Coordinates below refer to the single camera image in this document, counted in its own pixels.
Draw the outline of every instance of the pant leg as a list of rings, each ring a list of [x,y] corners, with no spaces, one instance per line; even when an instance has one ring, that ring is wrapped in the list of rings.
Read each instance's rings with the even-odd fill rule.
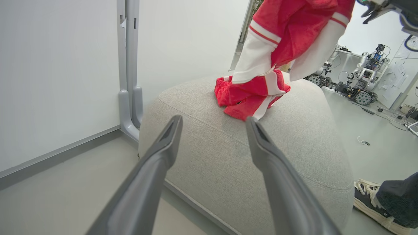
[[[403,181],[383,182],[376,197],[402,225],[418,227],[418,172]]]

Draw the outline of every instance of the gray metal stand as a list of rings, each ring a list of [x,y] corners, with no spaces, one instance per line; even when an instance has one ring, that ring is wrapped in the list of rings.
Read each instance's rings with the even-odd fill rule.
[[[143,116],[142,88],[137,86],[139,0],[117,1],[119,49],[119,117],[120,129],[138,142]]]

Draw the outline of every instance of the fabric ottoman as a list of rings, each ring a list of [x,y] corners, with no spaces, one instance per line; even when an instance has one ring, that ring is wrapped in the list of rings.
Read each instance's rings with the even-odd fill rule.
[[[353,176],[322,90],[304,79],[260,120],[339,228],[353,206]],[[223,113],[217,77],[172,87],[146,109],[139,136],[145,153],[173,115],[183,116],[177,160],[166,186],[230,234],[274,234],[261,172],[252,163],[245,123]]]

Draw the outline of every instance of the gray floor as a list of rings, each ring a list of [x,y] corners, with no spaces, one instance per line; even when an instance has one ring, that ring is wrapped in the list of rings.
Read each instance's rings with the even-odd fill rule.
[[[121,136],[0,191],[0,234],[84,234],[138,162],[137,153]],[[153,234],[224,232],[164,189]]]
[[[324,90],[324,94],[355,178],[402,180],[417,171],[416,136],[394,128],[389,121],[363,111],[334,92]],[[360,144],[358,136],[371,145]],[[137,163],[136,154],[135,145],[118,137],[0,191],[0,234],[84,234]],[[153,234],[225,233],[164,189]],[[390,233],[353,211],[343,234]]]

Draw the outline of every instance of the white shoelace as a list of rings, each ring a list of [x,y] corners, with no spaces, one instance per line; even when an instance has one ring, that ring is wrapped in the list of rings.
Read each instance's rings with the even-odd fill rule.
[[[376,207],[377,208],[383,208],[382,204],[376,198],[376,194],[379,191],[380,184],[375,183],[375,182],[366,181],[366,180],[363,180],[363,179],[359,179],[359,180],[354,181],[354,187],[362,195],[368,194],[370,196],[370,202],[371,202],[372,206],[374,206],[375,208]],[[381,225],[383,227],[389,229],[389,227],[392,224],[394,219],[395,218],[393,216],[390,216],[384,222],[382,222]]]

